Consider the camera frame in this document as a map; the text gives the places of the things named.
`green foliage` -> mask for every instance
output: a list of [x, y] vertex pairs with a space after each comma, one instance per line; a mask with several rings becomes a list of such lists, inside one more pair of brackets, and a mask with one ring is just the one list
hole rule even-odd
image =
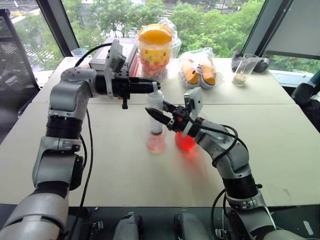
[[270, 60], [269, 69], [288, 72], [308, 72], [315, 74], [320, 70], [320, 61], [289, 56], [267, 55]]
[[162, 0], [148, 0], [146, 5], [137, 7], [135, 14], [138, 20], [134, 25], [139, 29], [145, 25], [156, 24], [165, 13], [165, 5]]
[[199, 6], [178, 2], [170, 19], [183, 42], [181, 52], [211, 47], [218, 58], [232, 57], [246, 43], [263, 3], [251, 0], [235, 13], [221, 14], [213, 9], [203, 14]]
[[202, 7], [179, 1], [170, 20], [176, 25], [178, 32], [188, 30], [193, 34], [200, 34], [203, 15]]
[[62, 60], [62, 54], [40, 15], [27, 15], [15, 25], [16, 32], [27, 52], [35, 54], [33, 65], [53, 70]]
[[[176, 25], [182, 41], [180, 54], [211, 47], [218, 58], [230, 58], [241, 50], [255, 24], [265, 0], [237, 0], [233, 13], [222, 14], [213, 9], [218, 0], [147, 0], [134, 4], [131, 0], [96, 0], [90, 7], [81, 0], [62, 0], [73, 32], [81, 48], [102, 44], [113, 31], [115, 37], [128, 37], [133, 28], [159, 22], [166, 13], [164, 3], [176, 3], [170, 20]], [[45, 70], [54, 69], [62, 59], [59, 48], [40, 15], [29, 15], [16, 25], [26, 49], [37, 55], [35, 64]], [[296, 57], [268, 56], [270, 69], [315, 73], [320, 61]]]

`red liquid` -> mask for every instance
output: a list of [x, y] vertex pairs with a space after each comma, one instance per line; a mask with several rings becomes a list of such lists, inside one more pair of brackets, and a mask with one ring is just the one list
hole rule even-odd
[[182, 132], [177, 132], [174, 138], [177, 147], [184, 151], [190, 151], [196, 145], [192, 137], [188, 135], [183, 137]]
[[160, 153], [165, 149], [165, 136], [163, 133], [160, 135], [149, 134], [146, 146], [152, 153]]

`black cable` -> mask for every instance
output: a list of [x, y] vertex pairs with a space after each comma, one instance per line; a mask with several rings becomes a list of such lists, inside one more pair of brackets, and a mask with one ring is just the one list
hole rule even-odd
[[233, 138], [233, 142], [230, 145], [230, 147], [228, 147], [223, 153], [221, 153], [214, 160], [212, 160], [212, 165], [214, 167], [216, 167], [216, 164], [217, 164], [217, 162], [218, 162], [218, 160], [220, 158], [222, 158], [223, 156], [225, 156], [226, 154], [228, 154], [231, 151], [231, 149], [237, 144], [237, 141], [239, 141], [245, 147], [245, 149], [247, 149], [247, 146], [245, 145], [245, 143], [240, 138], [238, 138], [238, 133], [233, 127], [228, 126], [228, 125], [222, 125], [225, 128], [231, 129], [234, 132], [234, 135], [229, 133], [229, 132], [217, 130], [217, 129], [214, 129], [214, 128], [211, 128], [211, 127], [208, 127], [208, 126], [203, 126], [203, 125], [197, 123], [196, 121], [194, 121], [188, 114], [187, 114], [187, 118], [192, 124], [198, 126], [200, 129], [208, 130], [208, 131], [219, 133], [219, 134], [224, 134], [224, 135], [227, 135], [227, 136]]
[[81, 134], [80, 134], [80, 139], [81, 139], [81, 142], [83, 145], [83, 151], [84, 151], [84, 161], [83, 161], [82, 169], [85, 169], [86, 164], [87, 164], [88, 152], [87, 152], [87, 146], [86, 146], [85, 140]]
[[211, 232], [212, 232], [212, 235], [214, 237], [215, 240], [219, 240], [217, 234], [216, 234], [216, 228], [215, 228], [215, 208], [216, 208], [216, 205], [217, 205], [217, 202], [218, 200], [221, 198], [221, 196], [225, 193], [225, 189], [223, 189], [219, 194], [218, 196], [216, 196], [213, 204], [212, 204], [212, 208], [211, 208], [211, 214], [210, 214], [210, 225], [211, 225]]
[[[92, 52], [94, 52], [95, 50], [97, 49], [100, 49], [100, 48], [103, 48], [103, 47], [107, 47], [107, 46], [111, 46], [112, 43], [104, 43], [104, 44], [101, 44], [99, 46], [96, 46], [92, 49], [90, 49], [85, 55], [83, 55], [77, 62], [76, 64], [74, 65], [75, 67], [78, 67], [82, 61], [89, 55], [91, 54]], [[68, 237], [68, 240], [71, 240], [73, 235], [74, 235], [74, 232], [75, 232], [75, 229], [76, 229], [76, 226], [77, 226], [77, 223], [79, 221], [79, 214], [80, 214], [80, 210], [83, 208], [84, 206], [84, 202], [85, 202], [85, 198], [86, 198], [86, 193], [87, 193], [87, 188], [88, 188], [88, 184], [89, 184], [89, 180], [90, 180], [90, 176], [91, 176], [91, 171], [92, 171], [92, 165], [93, 165], [93, 162], [94, 162], [94, 144], [93, 144], [93, 137], [92, 137], [92, 130], [91, 130], [91, 122], [90, 122], [90, 116], [89, 116], [89, 111], [88, 109], [86, 110], [86, 116], [88, 118], [88, 126], [89, 126], [89, 135], [90, 135], [90, 150], [91, 150], [91, 157], [90, 157], [90, 166], [89, 166], [89, 172], [88, 172], [88, 175], [86, 177], [86, 181], [85, 181], [85, 184], [84, 184], [84, 189], [83, 189], [83, 193], [82, 193], [82, 197], [81, 197], [81, 202], [80, 202], [80, 206], [78, 208], [78, 211], [76, 213], [76, 216], [75, 216], [75, 219], [74, 219], [74, 222], [72, 224], [72, 227], [71, 227], [71, 231], [70, 231], [70, 234], [69, 234], [69, 237]], [[85, 141], [83, 139], [83, 137], [80, 135], [80, 139], [81, 139], [81, 142], [82, 142], [82, 145], [83, 145], [83, 150], [84, 150], [84, 162], [83, 162], [83, 169], [85, 168], [86, 164], [87, 164], [87, 147], [86, 147], [86, 144], [85, 144]]]
[[223, 197], [223, 213], [224, 213], [225, 217], [228, 219], [227, 210], [226, 210], [226, 201], [227, 201], [227, 196], [226, 196], [226, 193], [224, 193], [224, 197]]
[[92, 52], [94, 52], [95, 50], [97, 49], [100, 49], [100, 48], [103, 48], [103, 47], [107, 47], [107, 46], [111, 46], [112, 43], [104, 43], [104, 44], [101, 44], [99, 46], [96, 46], [92, 49], [90, 49], [85, 55], [83, 55], [77, 62], [76, 64], [74, 65], [75, 67], [78, 67], [80, 65], [80, 63], [82, 63], [82, 61], [89, 55], [91, 54]]
[[84, 189], [83, 189], [83, 193], [82, 193], [82, 198], [81, 198], [81, 202], [80, 202], [80, 206], [79, 209], [76, 213], [75, 216], [75, 220], [72, 224], [72, 228], [68, 237], [68, 240], [72, 240], [73, 234], [75, 232], [78, 220], [79, 220], [79, 214], [80, 214], [80, 210], [83, 208], [84, 206], [84, 202], [85, 202], [85, 198], [86, 198], [86, 193], [87, 193], [87, 188], [88, 188], [88, 184], [89, 184], [89, 180], [90, 180], [90, 176], [91, 176], [91, 171], [92, 171], [92, 166], [93, 166], [93, 162], [94, 162], [94, 143], [93, 143], [93, 137], [92, 137], [92, 130], [91, 130], [91, 122], [90, 122], [90, 116], [89, 116], [89, 111], [88, 109], [86, 110], [86, 116], [88, 118], [88, 126], [89, 126], [89, 135], [90, 135], [90, 149], [91, 149], [91, 156], [90, 156], [90, 166], [89, 166], [89, 172], [88, 175], [86, 177], [86, 181], [84, 184]]

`tree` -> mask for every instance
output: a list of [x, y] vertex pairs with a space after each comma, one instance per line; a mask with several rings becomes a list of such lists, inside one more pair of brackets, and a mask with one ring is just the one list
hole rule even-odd
[[91, 49], [106, 40], [107, 34], [95, 23], [90, 11], [83, 14], [88, 10], [84, 9], [81, 0], [63, 0], [62, 3], [81, 48]]
[[91, 11], [100, 28], [106, 32], [112, 30], [116, 38], [118, 30], [124, 38], [132, 28], [131, 17], [135, 8], [130, 0], [96, 0], [91, 5]]
[[288, 72], [308, 72], [315, 74], [320, 70], [320, 61], [299, 57], [267, 55], [269, 58], [269, 69]]
[[235, 50], [243, 48], [263, 3], [251, 0], [238, 12], [220, 14], [213, 9], [203, 16], [203, 31], [214, 39], [216, 57], [230, 58]]
[[55, 69], [62, 60], [62, 54], [44, 20], [40, 15], [27, 15], [15, 25], [16, 32], [25, 50], [33, 59], [31, 65], [43, 70]]
[[138, 29], [149, 24], [156, 24], [165, 14], [165, 5], [162, 0], [148, 0], [145, 5], [136, 8], [138, 20], [134, 24]]
[[193, 34], [200, 34], [204, 15], [202, 10], [200, 6], [179, 1], [173, 9], [170, 20], [176, 25], [178, 32], [187, 30]]

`glass window pane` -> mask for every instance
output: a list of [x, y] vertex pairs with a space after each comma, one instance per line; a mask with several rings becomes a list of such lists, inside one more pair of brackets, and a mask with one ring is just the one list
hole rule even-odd
[[267, 54], [265, 57], [269, 58], [270, 64], [268, 69], [270, 70], [311, 74], [315, 74], [320, 70], [320, 60], [316, 59], [270, 54]]
[[109, 37], [135, 38], [145, 25], [169, 18], [180, 54], [212, 47], [216, 57], [241, 50], [265, 0], [62, 0], [75, 37], [92, 48]]
[[39, 72], [54, 70], [63, 56], [36, 1], [0, 0], [0, 7], [10, 10], [10, 19], [24, 46], [34, 75], [37, 77]]

